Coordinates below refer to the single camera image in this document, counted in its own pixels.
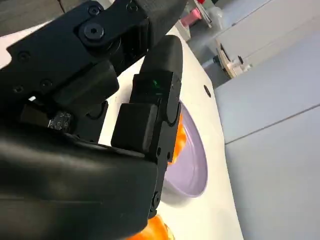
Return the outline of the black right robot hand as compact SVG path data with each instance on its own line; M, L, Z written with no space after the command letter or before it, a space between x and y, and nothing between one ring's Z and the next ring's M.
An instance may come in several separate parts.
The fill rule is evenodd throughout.
M7 48L0 237L118 240L157 214L181 114L184 0L87 1Z

